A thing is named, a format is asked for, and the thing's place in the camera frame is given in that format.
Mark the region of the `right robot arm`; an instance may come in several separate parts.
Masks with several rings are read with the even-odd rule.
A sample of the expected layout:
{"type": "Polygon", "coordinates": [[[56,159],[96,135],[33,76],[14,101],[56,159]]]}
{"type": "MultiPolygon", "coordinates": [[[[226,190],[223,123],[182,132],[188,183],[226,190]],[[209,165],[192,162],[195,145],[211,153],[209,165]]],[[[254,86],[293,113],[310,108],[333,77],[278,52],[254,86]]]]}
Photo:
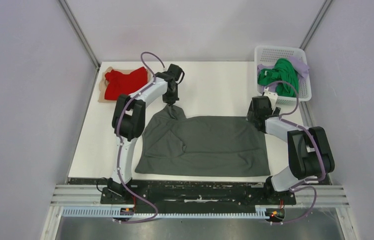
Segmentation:
{"type": "Polygon", "coordinates": [[[295,192],[311,181],[323,181],[334,171],[335,160],[324,128],[306,127],[282,118],[280,108],[273,108],[266,95],[252,98],[247,121],[258,131],[286,142],[288,147],[288,166],[264,183],[266,202],[276,204],[284,192],[295,192]]]}

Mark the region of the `grey t shirt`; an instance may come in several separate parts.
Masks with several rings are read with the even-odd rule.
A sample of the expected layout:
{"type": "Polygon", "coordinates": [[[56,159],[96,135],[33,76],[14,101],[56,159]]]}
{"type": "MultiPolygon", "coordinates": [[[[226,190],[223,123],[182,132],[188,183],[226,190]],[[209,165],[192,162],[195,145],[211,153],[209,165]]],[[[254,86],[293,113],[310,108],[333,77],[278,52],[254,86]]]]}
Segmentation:
{"type": "Polygon", "coordinates": [[[140,174],[196,177],[270,175],[265,135],[241,116],[195,116],[167,105],[142,134],[140,174]]]}

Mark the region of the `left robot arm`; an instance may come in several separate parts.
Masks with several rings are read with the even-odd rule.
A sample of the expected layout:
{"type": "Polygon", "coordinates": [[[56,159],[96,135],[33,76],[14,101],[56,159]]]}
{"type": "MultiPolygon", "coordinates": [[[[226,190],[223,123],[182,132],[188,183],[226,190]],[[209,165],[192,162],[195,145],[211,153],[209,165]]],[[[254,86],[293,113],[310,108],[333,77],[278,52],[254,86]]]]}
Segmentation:
{"type": "Polygon", "coordinates": [[[125,204],[131,200],[132,190],[127,184],[132,180],[132,159],[138,138],[145,128],[146,108],[159,97],[167,105],[178,100],[178,85],[183,81],[184,70],[170,64],[164,72],[152,74],[152,80],[138,91],[118,98],[113,114],[112,127],[118,139],[117,159],[107,190],[115,200],[125,204]]]}

